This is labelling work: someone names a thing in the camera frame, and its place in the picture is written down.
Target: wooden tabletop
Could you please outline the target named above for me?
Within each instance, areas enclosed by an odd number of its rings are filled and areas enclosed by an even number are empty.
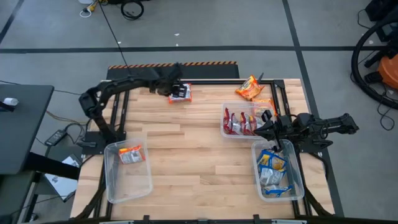
[[[285,85],[291,113],[308,112],[301,81],[287,79]],[[192,85],[193,102],[175,104],[145,88],[131,90],[127,139],[147,138],[154,189],[146,197],[114,204],[113,220],[142,220],[144,215],[151,220],[251,219],[253,214],[294,217],[291,202],[267,203],[259,198],[254,188],[252,141],[231,141],[220,134],[222,102],[243,100],[234,92],[237,87]],[[271,97],[269,85],[258,96]],[[112,104],[110,100],[103,111],[108,122]],[[322,163],[307,154],[301,154],[301,159],[307,187],[333,213]],[[71,217],[78,215],[96,192],[102,163],[103,156],[95,156],[81,168]],[[304,214],[302,202],[299,204]]]

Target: orange and black striped tape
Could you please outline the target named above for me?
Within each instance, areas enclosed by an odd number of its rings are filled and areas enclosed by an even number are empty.
[[[174,65],[174,63],[153,63],[153,64],[143,64],[143,65],[129,65],[129,68],[149,68],[149,67],[170,67]],[[236,65],[236,62],[233,61],[225,61],[225,62],[186,62],[182,63],[185,66],[194,66],[194,65]],[[109,66],[108,69],[115,68],[127,68],[126,65],[112,65]]]

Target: clear plastic container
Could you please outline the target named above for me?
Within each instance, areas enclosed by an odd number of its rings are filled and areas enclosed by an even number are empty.
[[[272,114],[272,120],[275,120],[274,117],[274,108],[270,103],[260,103],[260,102],[249,102],[249,101],[229,101],[225,102],[221,105],[221,122],[220,122],[220,130],[221,135],[226,138],[236,138],[236,139],[264,139],[260,136],[245,136],[245,135],[234,135],[234,134],[226,134],[224,132],[224,112],[225,108],[228,108],[229,113],[235,113],[236,119],[240,122],[241,113],[244,112],[250,116],[256,116],[255,109],[262,108],[261,111],[270,110]]]
[[[141,145],[140,152],[145,160],[123,164],[119,149]],[[106,195],[111,203],[124,202],[148,195],[154,188],[150,174],[150,164],[146,141],[132,138],[112,143],[104,151]]]
[[[284,143],[285,149],[283,149],[280,156],[287,161],[287,164],[285,168],[286,174],[282,178],[279,185],[281,187],[287,187],[288,185],[292,185],[293,189],[282,194],[280,197],[276,197],[275,195],[266,195],[262,193],[259,180],[259,171],[257,167],[257,158],[259,157],[261,151],[263,149],[270,149],[272,146],[275,146],[275,142],[267,140],[256,141],[251,146],[257,192],[260,198],[266,202],[284,202],[290,200],[299,200],[304,196],[304,186],[293,144],[289,140],[283,139],[281,141]]]

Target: gray floor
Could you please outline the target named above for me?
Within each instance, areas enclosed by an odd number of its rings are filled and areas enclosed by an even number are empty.
[[[0,27],[16,2],[2,2]],[[356,24],[357,12],[368,2],[289,0],[300,45],[354,46],[366,32]],[[142,19],[133,22],[124,20],[116,6],[104,7],[122,47],[293,46],[280,0],[152,0],[144,5]],[[0,49],[115,47],[100,8],[86,19],[78,15],[82,8],[78,1],[25,0]],[[371,26],[365,13],[361,22]],[[377,37],[370,40],[368,45],[379,44]],[[302,77],[294,51],[129,52],[125,56],[131,64],[235,60],[241,77],[261,72],[265,78]],[[330,136],[335,141],[329,152],[345,216],[398,220],[394,190],[398,188],[394,147],[398,129],[383,130],[376,112],[378,103],[350,82],[351,52],[303,52],[303,56],[320,116],[347,112],[361,128],[353,136]],[[108,66],[122,63],[118,53],[0,54],[0,80],[83,92],[106,76]],[[54,93],[49,110],[86,120],[77,96]],[[398,119],[397,111],[389,116]],[[45,140],[65,125],[45,116],[37,137]],[[32,150],[43,153],[44,147],[35,143]],[[66,219],[71,205],[72,200],[39,204],[37,223]]]

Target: plastic bin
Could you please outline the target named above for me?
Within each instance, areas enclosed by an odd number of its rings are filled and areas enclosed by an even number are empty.
[[[285,144],[285,149],[283,149],[280,156],[287,161],[287,164],[286,174],[281,180],[280,186],[286,187],[288,185],[292,185],[293,189],[282,194],[280,197],[275,197],[273,195],[266,195],[262,193],[259,181],[259,171],[257,167],[257,158],[259,157],[261,151],[263,149],[270,149],[272,146],[275,146],[275,142],[266,140],[256,141],[251,146],[257,192],[260,198],[266,202],[284,202],[290,200],[299,200],[304,196],[304,186],[293,144],[289,140],[281,141]]]
[[[141,145],[140,152],[146,159],[132,164],[123,164],[119,149]],[[148,195],[152,189],[152,176],[146,141],[132,138],[112,143],[104,150],[106,195],[111,203],[124,202]]]
[[[221,135],[226,138],[236,138],[236,139],[264,139],[260,136],[244,136],[244,135],[234,135],[234,134],[226,134],[224,132],[224,112],[225,108],[228,108],[229,112],[235,113],[236,118],[240,122],[241,113],[244,112],[248,115],[254,116],[255,108],[264,108],[264,110],[270,110],[272,114],[272,120],[275,120],[274,117],[274,108],[270,103],[260,103],[260,102],[249,102],[249,101],[230,101],[225,102],[221,105],[221,122],[220,122],[220,130]]]

